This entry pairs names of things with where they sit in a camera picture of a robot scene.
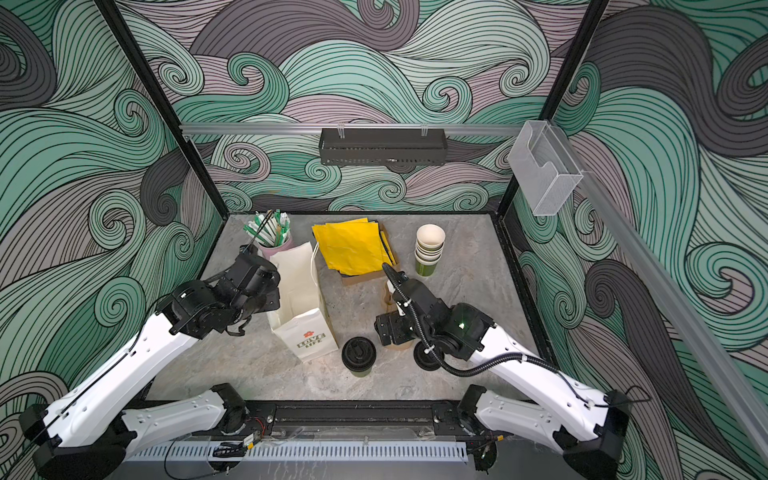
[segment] clear acrylic holder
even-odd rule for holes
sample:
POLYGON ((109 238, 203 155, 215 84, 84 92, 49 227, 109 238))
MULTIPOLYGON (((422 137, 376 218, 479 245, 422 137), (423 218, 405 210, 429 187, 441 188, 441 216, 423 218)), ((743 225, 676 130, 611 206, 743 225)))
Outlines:
POLYGON ((583 175, 565 132, 548 121, 529 120, 508 160, 536 217, 557 215, 583 175))

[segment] paper cup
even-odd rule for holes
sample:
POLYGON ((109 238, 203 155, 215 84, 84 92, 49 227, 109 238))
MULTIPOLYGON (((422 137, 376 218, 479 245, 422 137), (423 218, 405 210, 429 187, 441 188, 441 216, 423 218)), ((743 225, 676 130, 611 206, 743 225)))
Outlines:
POLYGON ((416 242, 425 250, 441 249, 445 242, 445 231, 437 225, 427 223, 416 231, 416 242))
POLYGON ((430 260, 428 257, 442 254, 442 248, 439 250, 424 250, 418 244, 416 245, 416 252, 418 252, 424 260, 430 260))
POLYGON ((435 272, 439 260, 439 258, 432 261, 421 260, 419 255, 416 255, 416 273, 421 276, 432 275, 435 272))
POLYGON ((424 253, 419 252, 419 250, 414 250, 413 254, 416 255, 416 258, 418 260, 424 260, 425 262, 432 262, 433 260, 440 260, 440 257, 442 257, 442 253, 435 253, 432 255, 425 255, 424 253))

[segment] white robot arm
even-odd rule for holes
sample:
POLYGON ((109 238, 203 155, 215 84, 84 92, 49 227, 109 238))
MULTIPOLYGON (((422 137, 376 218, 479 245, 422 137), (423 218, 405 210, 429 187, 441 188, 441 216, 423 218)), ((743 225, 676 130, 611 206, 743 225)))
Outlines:
MULTIPOLYGON (((173 358, 211 330, 223 332, 251 313, 279 306, 275 266, 250 249, 216 286, 185 283, 158 304, 141 331, 96 372, 51 405, 25 410, 20 423, 38 444, 33 459, 47 480, 106 477, 127 457, 185 433, 237 433, 245 402, 229 384, 191 399, 149 409, 124 409, 173 358)), ((379 316, 382 344, 402 343, 418 333, 417 348, 454 375, 490 369, 533 402, 505 399, 471 386, 458 405, 468 435, 508 432, 562 454, 588 480, 614 478, 629 421, 629 402, 577 382, 520 346, 475 307, 448 308, 418 280, 386 266, 401 312, 379 316), (458 370, 445 354, 474 367, 458 370)))
POLYGON ((622 392, 603 393, 565 375, 472 305, 447 307, 418 280, 386 264, 383 269, 398 312, 376 318, 382 344, 418 337, 416 348, 423 349, 426 361, 463 377, 490 369, 533 401, 506 399, 471 386, 458 406, 465 430, 514 433, 562 454, 588 480, 615 478, 634 401, 622 392), (456 369, 445 362, 446 354, 473 367, 456 369))
POLYGON ((50 405, 28 407, 19 417, 38 474, 48 480, 98 480, 127 457, 185 433, 236 432, 245 402, 228 383, 191 399, 150 409, 125 406, 172 359, 212 330, 247 322, 253 313, 280 307, 277 268, 243 248, 235 263, 208 282, 184 283, 161 300, 140 332, 83 383, 50 405))

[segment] paper bag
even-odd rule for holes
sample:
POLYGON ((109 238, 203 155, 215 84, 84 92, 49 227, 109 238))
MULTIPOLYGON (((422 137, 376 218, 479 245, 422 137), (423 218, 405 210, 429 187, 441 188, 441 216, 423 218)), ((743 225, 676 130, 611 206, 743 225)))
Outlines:
POLYGON ((275 253, 270 261, 280 274, 280 308, 266 313, 272 332, 302 362, 338 350, 323 294, 315 285, 317 269, 309 242, 275 253))

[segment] wave pattern wall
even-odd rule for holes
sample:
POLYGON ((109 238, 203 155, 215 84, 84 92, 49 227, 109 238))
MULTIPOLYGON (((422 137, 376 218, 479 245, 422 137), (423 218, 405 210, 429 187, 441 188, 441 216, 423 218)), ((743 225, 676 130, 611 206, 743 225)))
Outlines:
POLYGON ((0 475, 31 478, 18 414, 196 277, 221 219, 92 0, 3 5, 0 475))
MULTIPOLYGON (((765 2, 611 12, 555 118, 765 399, 767 39, 765 2)), ((511 237, 561 367, 654 397, 634 409, 620 478, 768 478, 589 199, 576 190, 542 219, 518 194, 514 211, 511 237)))
MULTIPOLYGON (((586 10, 570 0, 118 3, 183 122, 522 124, 541 112, 563 60, 553 52, 586 10)), ((231 210, 467 211, 498 205, 514 138, 457 137, 449 165, 389 169, 322 166, 318 137, 196 141, 212 147, 204 160, 231 210)))

